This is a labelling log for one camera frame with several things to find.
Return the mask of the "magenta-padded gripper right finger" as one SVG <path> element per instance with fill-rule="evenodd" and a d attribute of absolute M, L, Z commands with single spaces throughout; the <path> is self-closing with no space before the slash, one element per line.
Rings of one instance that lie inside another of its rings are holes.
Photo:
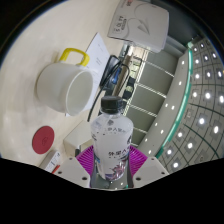
<path fill-rule="evenodd" d="M 168 175 L 167 170 L 156 157 L 147 157 L 131 146 L 129 169 L 134 188 L 140 188 Z"/>

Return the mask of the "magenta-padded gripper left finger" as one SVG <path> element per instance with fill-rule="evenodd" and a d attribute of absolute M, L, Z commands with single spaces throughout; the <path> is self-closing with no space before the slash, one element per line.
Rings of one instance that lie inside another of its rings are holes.
<path fill-rule="evenodd" d="M 94 170 L 94 151 L 90 146 L 76 157 L 69 157 L 55 171 L 55 175 L 78 186 L 89 188 Z"/>

